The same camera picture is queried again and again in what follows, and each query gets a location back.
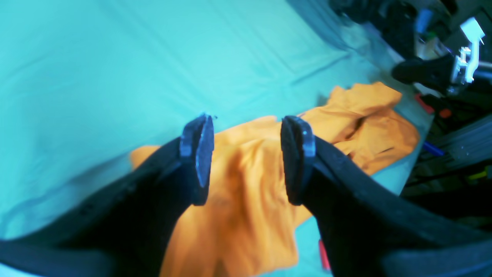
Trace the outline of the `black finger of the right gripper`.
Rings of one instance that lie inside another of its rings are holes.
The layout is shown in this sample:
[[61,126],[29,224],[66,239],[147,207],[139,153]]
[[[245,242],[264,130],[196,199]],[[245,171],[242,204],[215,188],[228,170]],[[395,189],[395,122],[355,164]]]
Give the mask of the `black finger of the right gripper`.
[[285,187],[317,220],[334,277],[490,277],[491,234],[404,200],[313,134],[281,124]]

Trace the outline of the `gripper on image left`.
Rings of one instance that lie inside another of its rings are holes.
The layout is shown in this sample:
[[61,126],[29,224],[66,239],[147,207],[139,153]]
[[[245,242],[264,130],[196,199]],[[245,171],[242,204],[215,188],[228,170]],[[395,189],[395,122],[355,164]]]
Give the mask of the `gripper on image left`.
[[487,62],[482,61],[485,31],[475,17],[460,24],[450,37],[453,54],[423,60],[409,58],[391,71],[395,80],[413,85],[424,95],[457,95],[457,87],[487,84]]

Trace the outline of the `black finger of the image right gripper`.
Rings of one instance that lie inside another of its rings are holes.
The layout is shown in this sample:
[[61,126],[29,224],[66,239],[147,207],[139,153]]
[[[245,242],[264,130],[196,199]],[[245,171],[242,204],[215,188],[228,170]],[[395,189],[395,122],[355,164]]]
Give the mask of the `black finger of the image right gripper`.
[[158,277],[180,216],[207,201],[213,151],[213,119],[202,114],[50,225],[2,240],[1,265],[39,277]]

